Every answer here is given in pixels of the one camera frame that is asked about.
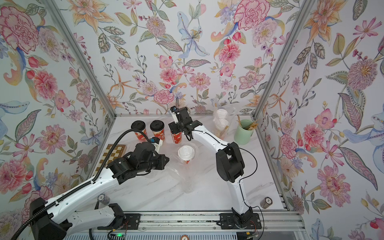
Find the white lid red back cup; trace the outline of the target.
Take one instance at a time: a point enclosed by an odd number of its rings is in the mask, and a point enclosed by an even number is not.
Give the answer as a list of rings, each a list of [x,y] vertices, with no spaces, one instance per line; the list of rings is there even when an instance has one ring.
[[[195,149],[189,145],[184,145],[178,150],[178,157],[185,164],[188,164],[195,157],[195,154]]]

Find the white lid beige cup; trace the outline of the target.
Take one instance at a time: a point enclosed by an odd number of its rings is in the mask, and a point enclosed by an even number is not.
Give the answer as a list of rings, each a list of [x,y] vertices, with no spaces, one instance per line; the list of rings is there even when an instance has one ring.
[[[224,140],[229,130],[229,121],[226,119],[215,119],[214,120],[215,131],[214,134],[216,137]]]

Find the white lid floral cup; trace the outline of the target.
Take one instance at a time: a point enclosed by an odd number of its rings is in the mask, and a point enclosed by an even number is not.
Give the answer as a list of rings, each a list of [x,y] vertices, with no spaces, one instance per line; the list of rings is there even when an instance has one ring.
[[[217,109],[215,112],[215,118],[216,119],[226,119],[228,117],[229,113],[225,109]]]

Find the clear plastic carrier bag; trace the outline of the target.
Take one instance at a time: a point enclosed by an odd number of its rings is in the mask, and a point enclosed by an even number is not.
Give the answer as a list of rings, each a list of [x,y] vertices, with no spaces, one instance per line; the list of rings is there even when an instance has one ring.
[[[214,134],[221,140],[225,140],[228,135],[232,122],[234,121],[239,109],[236,105],[221,106],[215,104],[213,111]]]

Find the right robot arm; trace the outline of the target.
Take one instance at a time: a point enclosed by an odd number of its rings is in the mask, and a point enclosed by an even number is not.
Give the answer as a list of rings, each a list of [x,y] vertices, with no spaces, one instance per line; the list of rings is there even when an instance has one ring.
[[[188,109],[171,107],[173,121],[169,123],[171,133],[182,133],[188,141],[197,141],[215,153],[216,169],[223,181],[228,184],[232,200],[232,213],[220,214],[221,228],[262,229],[263,216],[254,213],[243,191],[245,162],[237,143],[228,143],[211,133],[200,121],[193,120]]]

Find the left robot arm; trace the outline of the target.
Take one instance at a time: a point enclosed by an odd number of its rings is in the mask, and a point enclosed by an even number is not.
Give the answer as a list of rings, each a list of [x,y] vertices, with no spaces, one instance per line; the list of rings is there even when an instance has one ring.
[[[65,237],[88,229],[119,228],[125,213],[118,204],[80,212],[79,209],[99,195],[122,185],[124,182],[153,170],[164,170],[169,158],[159,154],[154,144],[144,142],[132,152],[110,162],[99,177],[89,180],[79,190],[71,189],[48,201],[35,200],[31,213],[42,214],[31,222],[36,240],[63,240]]]

